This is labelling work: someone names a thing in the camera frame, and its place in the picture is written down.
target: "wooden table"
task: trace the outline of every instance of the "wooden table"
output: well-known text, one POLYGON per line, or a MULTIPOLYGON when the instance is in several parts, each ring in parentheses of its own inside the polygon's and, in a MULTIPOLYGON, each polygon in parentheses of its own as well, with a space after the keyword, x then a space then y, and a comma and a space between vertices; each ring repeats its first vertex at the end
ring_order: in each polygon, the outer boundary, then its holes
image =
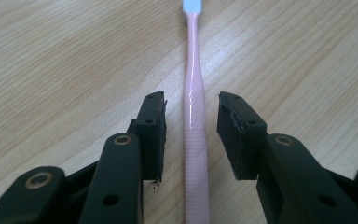
MULTIPOLYGON (((220 91, 353 178, 358 0, 205 0, 203 9, 212 223, 266 222, 255 182, 235 180, 216 133, 220 91)), ((165 91, 163 183, 145 183, 145 223, 183 223, 185 61, 181 1, 0 1, 0 196, 37 166, 69 175, 97 161, 143 98, 165 91)))

